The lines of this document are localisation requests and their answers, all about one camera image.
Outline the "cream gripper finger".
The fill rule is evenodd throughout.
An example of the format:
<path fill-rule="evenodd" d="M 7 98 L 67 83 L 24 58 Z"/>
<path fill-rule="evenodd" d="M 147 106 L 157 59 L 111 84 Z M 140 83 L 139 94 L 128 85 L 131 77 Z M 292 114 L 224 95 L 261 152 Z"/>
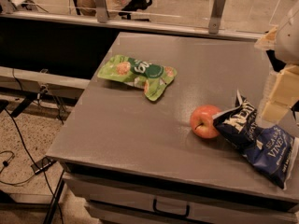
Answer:
<path fill-rule="evenodd" d="M 287 64 L 278 73 L 272 72 L 264 87 L 264 98 L 262 119 L 279 123 L 299 101 L 299 66 Z"/>
<path fill-rule="evenodd" d="M 274 50 L 277 31 L 278 28 L 276 26 L 272 27 L 255 42 L 254 47 L 264 51 Z"/>

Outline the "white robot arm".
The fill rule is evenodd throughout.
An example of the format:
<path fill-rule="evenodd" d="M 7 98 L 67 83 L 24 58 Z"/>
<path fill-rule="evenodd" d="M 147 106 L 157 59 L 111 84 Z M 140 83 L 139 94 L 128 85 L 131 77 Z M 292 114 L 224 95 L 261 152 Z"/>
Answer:
<path fill-rule="evenodd" d="M 260 120 L 279 123 L 299 101 L 299 1 L 254 47 L 273 51 L 286 64 L 278 72 L 270 71 L 258 108 Z"/>

